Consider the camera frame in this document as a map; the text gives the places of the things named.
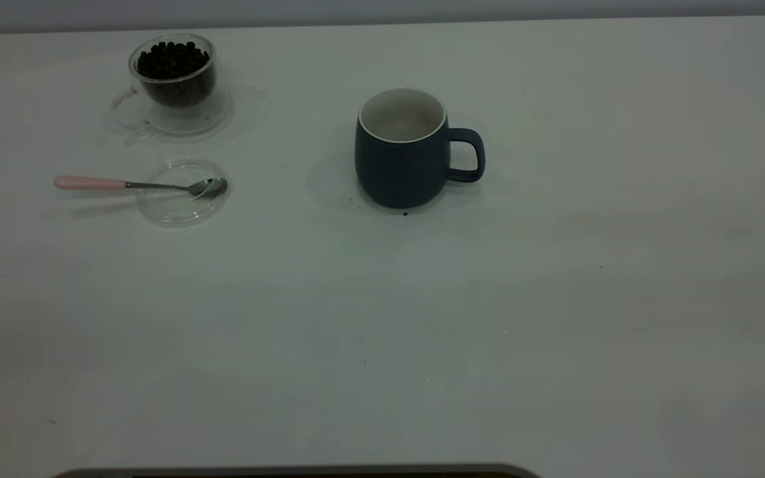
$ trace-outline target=dark blue mug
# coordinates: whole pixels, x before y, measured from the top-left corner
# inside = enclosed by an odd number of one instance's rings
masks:
[[[450,142],[470,143],[477,169],[450,167]],[[356,176],[373,200],[389,208],[413,208],[433,199],[444,182],[472,183],[486,166],[477,132],[449,127],[447,112],[433,95],[410,88],[376,94],[359,110]]]

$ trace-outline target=table surface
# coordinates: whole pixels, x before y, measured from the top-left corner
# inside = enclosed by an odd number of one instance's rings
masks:
[[[108,113],[159,33],[0,35],[0,478],[765,477],[765,17],[201,33],[234,111],[195,140]],[[352,166],[397,85],[488,158],[408,216]],[[234,184],[199,226],[52,188],[184,154]]]

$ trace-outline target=metal spoon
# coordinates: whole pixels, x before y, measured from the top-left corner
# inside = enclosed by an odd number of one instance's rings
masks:
[[[132,183],[122,179],[86,178],[83,176],[58,176],[55,187],[64,190],[121,190],[121,189],[174,189],[188,191],[193,196],[211,199],[221,195],[228,188],[228,181],[223,178],[203,179],[203,181],[177,187],[176,185],[156,185],[152,183]]]

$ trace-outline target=double-walled glass cup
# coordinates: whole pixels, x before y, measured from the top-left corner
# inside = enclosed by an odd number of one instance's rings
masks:
[[[137,62],[141,54],[161,42],[183,45],[193,42],[195,48],[209,55],[209,62],[179,78],[148,78],[139,72]],[[138,46],[128,59],[131,88],[118,94],[112,103],[120,124],[129,129],[149,124],[165,133],[194,134],[219,123],[232,99],[217,55],[209,40],[188,33],[157,37]]]

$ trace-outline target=wall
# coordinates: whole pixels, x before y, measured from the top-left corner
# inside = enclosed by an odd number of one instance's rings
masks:
[[[764,14],[765,0],[0,0],[0,33]]]

